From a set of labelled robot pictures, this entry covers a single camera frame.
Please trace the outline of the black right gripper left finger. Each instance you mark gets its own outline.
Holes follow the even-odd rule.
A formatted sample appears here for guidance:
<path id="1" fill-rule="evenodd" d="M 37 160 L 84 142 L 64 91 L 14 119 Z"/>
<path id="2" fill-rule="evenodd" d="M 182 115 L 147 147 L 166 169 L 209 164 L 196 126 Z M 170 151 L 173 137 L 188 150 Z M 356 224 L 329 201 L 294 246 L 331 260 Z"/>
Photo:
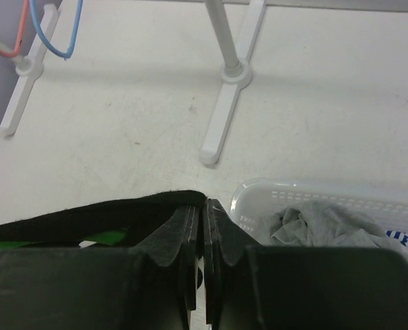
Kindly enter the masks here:
<path id="1" fill-rule="evenodd" d="M 199 209 L 132 248 L 0 251 L 0 329 L 188 329 Z"/>

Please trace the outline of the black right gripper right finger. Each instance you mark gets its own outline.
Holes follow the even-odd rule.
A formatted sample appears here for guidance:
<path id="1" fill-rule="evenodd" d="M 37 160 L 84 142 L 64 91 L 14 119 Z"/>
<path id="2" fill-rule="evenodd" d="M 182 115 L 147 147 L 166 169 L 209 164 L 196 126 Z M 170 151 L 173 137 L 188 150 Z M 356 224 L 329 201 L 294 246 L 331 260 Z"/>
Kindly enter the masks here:
<path id="1" fill-rule="evenodd" d="M 264 246 L 220 202 L 202 216 L 213 329 L 408 329 L 408 262 L 355 247 Z"/>

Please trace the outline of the green velvet hanger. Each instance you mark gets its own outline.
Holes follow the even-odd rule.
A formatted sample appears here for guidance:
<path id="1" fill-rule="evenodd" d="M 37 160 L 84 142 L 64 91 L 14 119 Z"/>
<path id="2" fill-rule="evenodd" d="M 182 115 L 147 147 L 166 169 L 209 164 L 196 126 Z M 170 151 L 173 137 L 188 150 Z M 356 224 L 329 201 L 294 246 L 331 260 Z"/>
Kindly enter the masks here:
<path id="1" fill-rule="evenodd" d="M 124 229 L 101 232 L 75 241 L 0 241 L 0 250 L 16 248 L 92 248 L 95 246 L 114 246 L 123 241 L 127 232 Z"/>

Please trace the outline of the black garment with green stripe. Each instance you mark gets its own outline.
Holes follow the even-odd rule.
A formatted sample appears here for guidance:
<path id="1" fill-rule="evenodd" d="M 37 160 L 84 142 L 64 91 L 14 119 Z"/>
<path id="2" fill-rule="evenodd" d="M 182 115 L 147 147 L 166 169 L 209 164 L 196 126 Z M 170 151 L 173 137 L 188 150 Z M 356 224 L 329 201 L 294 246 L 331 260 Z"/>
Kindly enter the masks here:
<path id="1" fill-rule="evenodd" d="M 103 201 L 0 225 L 0 241 L 75 241 L 124 229 L 125 239 L 114 246 L 132 247 L 161 227 L 177 208 L 202 208 L 206 200 L 201 192 L 178 190 Z"/>

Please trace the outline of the grey tank top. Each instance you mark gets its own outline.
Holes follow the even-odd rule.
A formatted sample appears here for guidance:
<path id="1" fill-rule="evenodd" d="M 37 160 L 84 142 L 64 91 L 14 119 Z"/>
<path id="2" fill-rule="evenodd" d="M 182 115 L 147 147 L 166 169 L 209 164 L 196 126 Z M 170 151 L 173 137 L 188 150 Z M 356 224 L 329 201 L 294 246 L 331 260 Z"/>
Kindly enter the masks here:
<path id="1" fill-rule="evenodd" d="M 282 247 L 383 248 L 408 256 L 373 218 L 326 201 L 299 202 L 265 217 L 258 234 L 264 243 Z"/>

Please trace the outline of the light blue wire hanger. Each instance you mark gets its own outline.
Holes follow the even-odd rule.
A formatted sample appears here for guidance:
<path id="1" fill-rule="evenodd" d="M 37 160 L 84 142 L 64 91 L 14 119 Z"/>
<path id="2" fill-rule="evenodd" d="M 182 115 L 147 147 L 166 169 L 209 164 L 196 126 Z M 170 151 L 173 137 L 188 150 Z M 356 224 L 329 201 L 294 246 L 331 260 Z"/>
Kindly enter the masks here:
<path id="1" fill-rule="evenodd" d="M 34 31 L 50 55 L 68 61 L 77 50 L 78 33 L 85 1 L 28 1 Z"/>

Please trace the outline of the pink wire hanger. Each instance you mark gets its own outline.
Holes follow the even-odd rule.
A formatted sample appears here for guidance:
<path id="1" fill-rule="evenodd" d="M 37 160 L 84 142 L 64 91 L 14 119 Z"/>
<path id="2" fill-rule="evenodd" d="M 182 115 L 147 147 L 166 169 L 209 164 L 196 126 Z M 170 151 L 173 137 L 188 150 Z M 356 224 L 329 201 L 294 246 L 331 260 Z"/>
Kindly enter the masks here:
<path id="1" fill-rule="evenodd" d="M 12 58 L 20 54 L 29 1 L 0 1 L 0 55 Z"/>

